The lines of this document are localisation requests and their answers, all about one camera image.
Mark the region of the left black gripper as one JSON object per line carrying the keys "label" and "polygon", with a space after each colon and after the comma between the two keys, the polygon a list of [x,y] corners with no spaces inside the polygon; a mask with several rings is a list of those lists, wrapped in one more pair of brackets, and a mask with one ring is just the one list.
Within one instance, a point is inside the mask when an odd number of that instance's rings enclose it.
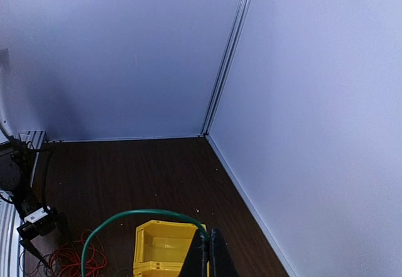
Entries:
{"label": "left black gripper", "polygon": [[35,258],[37,258],[45,268],[50,269],[48,262],[32,244],[31,240],[37,236],[45,236],[57,227],[60,233],[66,238],[66,241],[69,244],[73,244],[72,233],[66,215],[63,212],[58,212],[54,207],[51,208],[50,213],[46,217],[38,222],[35,222],[34,224],[29,222],[24,223],[23,219],[34,211],[23,212],[21,209],[18,210],[19,217],[21,218],[21,225],[17,228],[19,243]]}

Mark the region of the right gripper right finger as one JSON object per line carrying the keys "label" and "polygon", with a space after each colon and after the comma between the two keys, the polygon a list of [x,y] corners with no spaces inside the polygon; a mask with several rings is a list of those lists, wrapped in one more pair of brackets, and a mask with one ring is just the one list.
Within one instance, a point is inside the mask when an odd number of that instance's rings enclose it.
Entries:
{"label": "right gripper right finger", "polygon": [[222,232],[213,228],[209,241],[210,275],[214,277],[240,277]]}

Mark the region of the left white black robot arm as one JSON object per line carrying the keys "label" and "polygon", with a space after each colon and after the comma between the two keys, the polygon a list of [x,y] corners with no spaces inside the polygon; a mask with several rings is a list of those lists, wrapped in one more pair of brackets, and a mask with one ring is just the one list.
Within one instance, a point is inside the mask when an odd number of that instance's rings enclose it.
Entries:
{"label": "left white black robot arm", "polygon": [[[3,121],[1,121],[1,133],[8,140],[1,144],[1,191],[9,196],[8,198],[1,196],[1,199],[13,205],[23,221],[22,225],[17,228],[20,236],[19,243],[44,267],[52,271],[52,266],[31,241],[58,229],[67,242],[71,246],[74,245],[67,217],[63,212],[50,207],[46,201],[47,173],[55,147],[30,148],[27,142],[9,134]],[[34,170],[33,157],[38,153],[47,154],[42,173],[41,198],[36,197],[31,186],[31,176]]]}

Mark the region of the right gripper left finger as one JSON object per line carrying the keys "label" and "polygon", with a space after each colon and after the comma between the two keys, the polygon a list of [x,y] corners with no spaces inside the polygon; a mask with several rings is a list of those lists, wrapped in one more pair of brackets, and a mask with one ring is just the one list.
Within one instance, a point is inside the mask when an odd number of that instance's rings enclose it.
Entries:
{"label": "right gripper left finger", "polygon": [[196,230],[184,260],[179,277],[207,277],[209,242],[200,230]]}

